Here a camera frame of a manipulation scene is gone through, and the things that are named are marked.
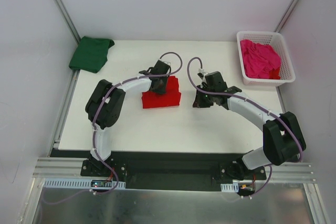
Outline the red t shirt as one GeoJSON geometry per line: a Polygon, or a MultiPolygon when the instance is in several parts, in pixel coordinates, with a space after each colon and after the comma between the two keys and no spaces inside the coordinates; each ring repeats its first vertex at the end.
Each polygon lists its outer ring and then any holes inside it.
{"type": "Polygon", "coordinates": [[[179,106],[181,96],[178,78],[170,76],[168,77],[166,92],[164,94],[158,94],[152,91],[142,93],[142,107],[144,109],[155,109],[179,106]]]}

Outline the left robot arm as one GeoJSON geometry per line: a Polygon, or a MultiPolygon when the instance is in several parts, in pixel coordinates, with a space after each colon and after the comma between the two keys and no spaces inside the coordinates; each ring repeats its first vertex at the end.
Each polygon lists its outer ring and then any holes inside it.
{"type": "Polygon", "coordinates": [[[105,79],[98,82],[85,112],[93,133],[90,155],[95,162],[92,168],[99,176],[105,176],[111,171],[111,163],[107,160],[111,155],[109,131],[119,119],[125,96],[147,91],[163,94],[170,73],[170,65],[158,60],[153,67],[140,71],[136,77],[128,80],[117,84],[105,79]]]}

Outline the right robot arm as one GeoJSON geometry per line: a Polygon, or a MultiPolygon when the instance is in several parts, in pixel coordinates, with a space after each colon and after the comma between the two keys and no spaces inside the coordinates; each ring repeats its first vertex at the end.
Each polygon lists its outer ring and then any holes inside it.
{"type": "Polygon", "coordinates": [[[220,72],[198,71],[201,84],[196,86],[195,108],[221,106],[247,119],[262,131],[262,147],[252,150],[225,168],[227,176],[243,180],[266,165],[279,166],[306,150],[297,117],[292,112],[273,113],[250,99],[236,86],[228,87],[220,72]]]}

